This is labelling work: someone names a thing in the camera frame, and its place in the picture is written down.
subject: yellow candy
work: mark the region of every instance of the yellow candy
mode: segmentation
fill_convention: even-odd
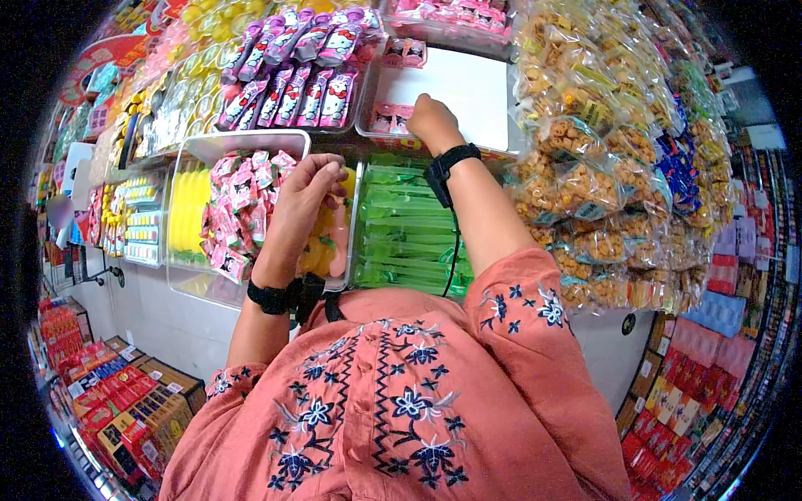
[[[181,21],[189,25],[195,22],[201,15],[203,15],[203,11],[200,7],[187,5],[184,7],[184,10],[181,11]]]

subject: snack bag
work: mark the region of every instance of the snack bag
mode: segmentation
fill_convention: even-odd
[[[623,192],[605,165],[568,162],[555,166],[557,206],[570,216],[596,220],[621,210]]]

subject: candy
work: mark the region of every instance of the candy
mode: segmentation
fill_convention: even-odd
[[[320,127],[342,127],[345,123],[348,102],[357,73],[356,66],[346,65],[343,69],[335,72],[329,80],[326,97],[323,100]]]
[[[261,111],[259,111],[259,120],[257,120],[257,125],[259,127],[270,127],[273,123],[273,117],[276,115],[276,110],[278,109],[278,101],[282,97],[284,88],[287,82],[290,81],[290,76],[292,76],[292,74],[292,63],[285,61],[278,67],[276,75],[267,87],[265,103],[262,104]]]
[[[288,127],[298,116],[300,107],[298,103],[301,100],[304,84],[306,79],[309,78],[309,73],[312,70],[312,63],[301,63],[293,73],[293,78],[287,83],[282,97],[282,105],[278,108],[278,112],[273,119],[273,125]]]
[[[323,93],[326,90],[326,83],[331,77],[333,69],[321,69],[311,75],[306,81],[301,110],[295,123],[298,127],[317,127],[320,120],[321,104]]]

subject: button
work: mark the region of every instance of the button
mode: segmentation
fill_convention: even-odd
[[[371,404],[363,400],[359,400],[354,404],[354,410],[360,414],[365,414],[371,411]]]
[[[359,457],[359,454],[356,453],[356,449],[354,449],[353,447],[351,447],[348,450],[348,455],[350,456],[351,459],[353,459],[357,463],[361,463],[362,462],[362,458]]]

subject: white paper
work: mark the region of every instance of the white paper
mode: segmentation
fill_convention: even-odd
[[[651,372],[651,368],[652,368],[651,362],[649,362],[648,360],[644,360],[643,365],[641,365],[641,375],[644,378],[648,378],[649,372]]]
[[[424,92],[448,106],[466,141],[507,151],[506,64],[427,47],[421,69],[382,68],[375,102],[412,105]]]

